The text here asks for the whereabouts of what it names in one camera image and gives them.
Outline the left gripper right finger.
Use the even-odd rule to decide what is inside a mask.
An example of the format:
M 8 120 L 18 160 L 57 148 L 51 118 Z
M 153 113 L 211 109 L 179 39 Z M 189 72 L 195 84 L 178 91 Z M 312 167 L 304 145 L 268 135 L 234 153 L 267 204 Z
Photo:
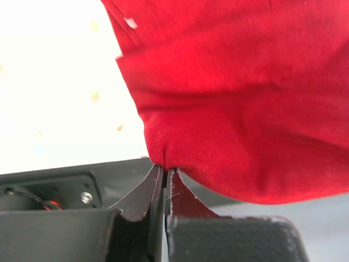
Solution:
M 287 219 L 220 216 L 183 182 L 167 178 L 166 236 L 170 261 L 308 261 L 302 239 Z

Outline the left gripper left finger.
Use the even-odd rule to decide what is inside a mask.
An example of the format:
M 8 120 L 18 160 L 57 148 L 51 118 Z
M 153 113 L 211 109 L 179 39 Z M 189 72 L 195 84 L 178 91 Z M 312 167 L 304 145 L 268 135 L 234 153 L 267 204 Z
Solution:
M 1 176 L 1 261 L 162 260 L 162 168 L 105 207 L 91 166 Z

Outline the red t shirt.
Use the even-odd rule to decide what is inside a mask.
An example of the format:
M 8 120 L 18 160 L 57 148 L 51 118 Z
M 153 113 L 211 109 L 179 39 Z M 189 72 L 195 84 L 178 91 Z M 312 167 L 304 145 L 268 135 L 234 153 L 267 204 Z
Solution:
M 348 1 L 103 1 L 151 161 L 226 197 L 348 192 Z

